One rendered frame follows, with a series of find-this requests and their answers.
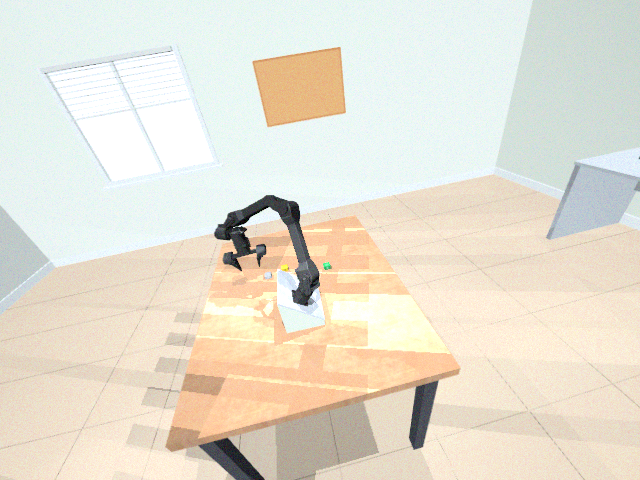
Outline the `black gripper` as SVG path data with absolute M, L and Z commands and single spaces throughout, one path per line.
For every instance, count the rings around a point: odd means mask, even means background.
M 233 254 L 232 251 L 224 253 L 223 254 L 223 258 L 222 258 L 222 262 L 223 262 L 224 265 L 227 265 L 227 264 L 228 265 L 232 265 L 232 266 L 234 266 L 235 268 L 237 268 L 240 271 L 242 271 L 242 269 L 241 269 L 240 264 L 237 261 L 237 258 L 256 253 L 257 254 L 257 262 L 258 262 L 258 265 L 260 267 L 261 257 L 263 257 L 263 255 L 267 254 L 266 245 L 265 244 L 256 245 L 255 249 L 251 249 L 250 250 L 249 244 L 247 242 L 247 238 L 243 243 L 234 244 L 234 248 L 236 249 L 237 253 Z

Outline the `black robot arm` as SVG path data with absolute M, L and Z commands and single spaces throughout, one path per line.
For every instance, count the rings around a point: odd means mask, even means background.
M 245 224 L 252 216 L 269 207 L 278 212 L 281 220 L 286 224 L 297 256 L 298 268 L 295 269 L 295 272 L 297 280 L 299 279 L 299 285 L 296 291 L 292 290 L 293 302 L 308 306 L 307 301 L 320 286 L 320 272 L 316 264 L 311 260 L 307 249 L 300 226 L 300 209 L 297 202 L 288 201 L 274 195 L 265 195 L 244 209 L 229 212 L 224 223 L 217 224 L 214 236 L 220 240 L 229 241 L 232 239 L 234 244 L 243 243 L 247 238 L 249 247 L 251 247 L 248 237 L 244 234 L 247 229 L 237 226 Z

